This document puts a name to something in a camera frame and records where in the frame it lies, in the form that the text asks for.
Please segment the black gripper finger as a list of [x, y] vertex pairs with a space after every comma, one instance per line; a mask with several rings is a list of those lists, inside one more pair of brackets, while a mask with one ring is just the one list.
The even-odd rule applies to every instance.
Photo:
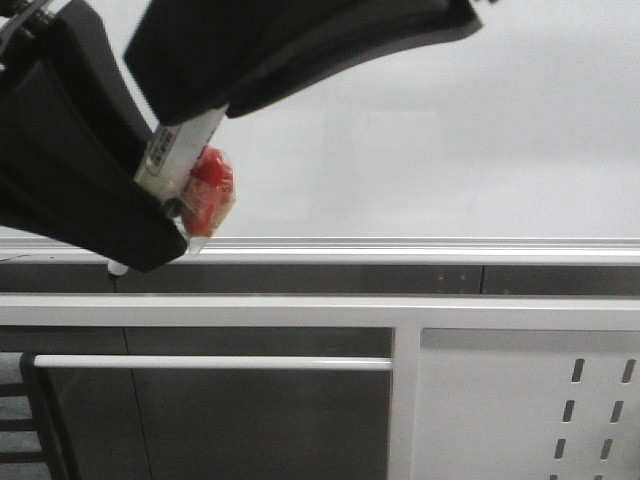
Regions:
[[148, 272], [187, 243], [135, 182], [151, 131], [84, 1], [1, 5], [1, 222]]
[[152, 1], [124, 59], [156, 118], [230, 118], [397, 52], [482, 27], [468, 1]]

